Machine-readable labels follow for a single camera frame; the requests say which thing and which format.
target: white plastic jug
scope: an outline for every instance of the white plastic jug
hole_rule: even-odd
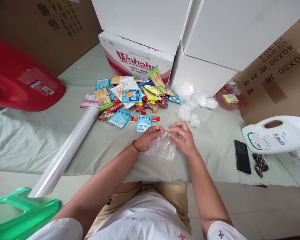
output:
[[[281,121],[273,128],[267,123]],[[242,129],[244,140],[253,153],[274,154],[300,149],[300,117],[276,116],[251,124]]]

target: plastic wrap roll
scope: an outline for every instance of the plastic wrap roll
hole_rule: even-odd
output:
[[[53,191],[95,121],[98,112],[99,109],[93,106],[87,109],[65,143],[61,146],[57,155],[53,158],[52,162],[29,193],[29,198],[43,197]]]

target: smartphone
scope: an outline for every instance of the smartphone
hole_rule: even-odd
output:
[[[237,140],[234,141],[234,144],[236,147],[237,169],[241,172],[251,174],[247,145]]]

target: red plastic jug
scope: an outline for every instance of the red plastic jug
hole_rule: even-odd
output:
[[[64,92],[53,74],[0,40],[0,106],[43,111],[55,104]]]

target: brown cardboard box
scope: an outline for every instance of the brown cardboard box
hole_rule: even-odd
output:
[[[240,109],[246,125],[278,115],[300,117],[300,20],[235,82],[247,98],[247,105]]]
[[[99,43],[91,0],[0,0],[0,39],[59,75]]]

